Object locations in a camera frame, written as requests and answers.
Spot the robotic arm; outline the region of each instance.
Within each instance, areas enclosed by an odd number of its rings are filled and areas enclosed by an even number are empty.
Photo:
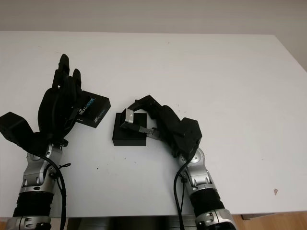
[[[62,214],[60,229],[66,221],[66,189],[59,162],[62,148],[68,141],[64,137],[71,131],[82,104],[81,75],[75,69],[69,76],[69,59],[62,55],[59,68],[55,71],[52,87],[44,95],[38,111],[39,131],[34,133],[27,121],[9,112],[0,117],[3,136],[28,152],[28,166],[24,171],[23,183],[13,217],[7,230],[51,229],[50,205],[55,182],[61,186]]]
[[[151,119],[156,119],[158,129],[147,129],[133,123],[133,112],[143,109]],[[236,230],[236,224],[230,212],[225,209],[215,184],[205,167],[205,156],[199,148],[201,130],[196,120],[180,120],[167,105],[161,106],[148,95],[136,100],[123,111],[120,127],[128,128],[148,137],[166,142],[172,155],[178,158],[181,168],[174,180],[174,194],[178,209],[180,230],[184,230],[181,210],[176,193],[177,178],[181,176],[196,216],[198,230]]]

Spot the white table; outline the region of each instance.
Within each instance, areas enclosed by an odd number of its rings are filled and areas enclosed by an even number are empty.
[[[38,131],[62,53],[83,89],[112,106],[97,129],[76,124],[66,136],[68,217],[177,214],[178,165],[165,145],[112,143],[115,113],[148,94],[199,121],[207,168],[233,214],[307,210],[307,73],[274,36],[0,32],[0,115],[12,111]],[[0,217],[12,215],[26,165],[1,137]]]

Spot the wire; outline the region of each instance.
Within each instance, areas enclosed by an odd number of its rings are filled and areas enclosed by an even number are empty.
[[[64,230],[65,223],[66,223],[66,187],[65,187],[64,178],[63,178],[63,175],[62,175],[62,173],[60,171],[60,168],[68,167],[71,164],[68,163],[68,164],[64,164],[64,165],[58,167],[51,159],[47,158],[46,156],[38,155],[38,154],[36,155],[36,154],[33,154],[33,153],[31,153],[31,154],[34,155],[34,156],[40,157],[41,159],[47,161],[50,164],[50,166],[52,166],[56,170],[57,183],[58,183],[59,190],[60,190],[61,196],[62,196],[62,210],[61,210],[60,230]]]
[[[182,181],[182,199],[181,199],[181,207],[180,207],[180,213],[182,213],[182,207],[183,207],[183,198],[184,198],[184,181]]]
[[[192,159],[193,158],[189,159],[184,165],[181,166],[181,168],[178,170],[174,178],[174,188],[173,189],[174,189],[174,197],[175,197],[175,202],[176,202],[176,207],[177,207],[177,212],[178,212],[178,217],[179,217],[180,230],[184,230],[184,225],[183,225],[183,219],[181,215],[181,208],[179,206],[179,201],[178,201],[178,196],[177,196],[177,179],[178,177],[181,176],[181,172],[191,162]]]

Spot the silver metal piece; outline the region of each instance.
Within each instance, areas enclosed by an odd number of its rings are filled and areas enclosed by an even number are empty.
[[[202,213],[196,218],[195,222],[196,225],[204,222],[207,227],[214,224],[229,222],[233,224],[236,229],[238,229],[231,213],[225,208]]]
[[[61,146],[49,144],[46,157],[51,159],[56,165],[59,165],[62,157]],[[30,153],[27,155],[27,161],[28,166],[24,171],[20,193],[32,191],[53,193],[55,181],[50,176],[44,176],[44,171],[49,163]],[[52,170],[53,169],[49,167],[46,175],[49,175]]]
[[[126,109],[125,121],[132,124],[133,120],[134,120],[134,112],[133,112],[133,110]]]
[[[149,137],[149,138],[162,141],[161,138],[160,138],[160,132],[158,130],[144,128],[144,127],[141,126],[140,129],[139,129],[139,132],[140,133],[146,133],[147,137]]]
[[[179,157],[179,164],[185,164],[183,156]],[[191,162],[184,169],[183,176],[187,179],[186,188],[189,196],[201,189],[216,189],[212,177],[205,166],[205,154],[198,148]]]
[[[24,216],[10,218],[6,230],[34,230],[38,223],[50,224],[51,218],[45,216]]]
[[[139,132],[140,133],[147,133],[147,134],[151,135],[151,134],[154,133],[154,130],[153,129],[144,128],[144,127],[140,126]]]

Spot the small black box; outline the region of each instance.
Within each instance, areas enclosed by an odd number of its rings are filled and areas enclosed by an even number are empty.
[[[112,137],[114,146],[146,146],[146,133],[119,127],[120,115],[121,113],[116,113]],[[147,114],[134,114],[133,123],[146,127]]]
[[[83,105],[79,109],[76,122],[96,128],[111,107],[110,100],[91,92],[82,91]]]

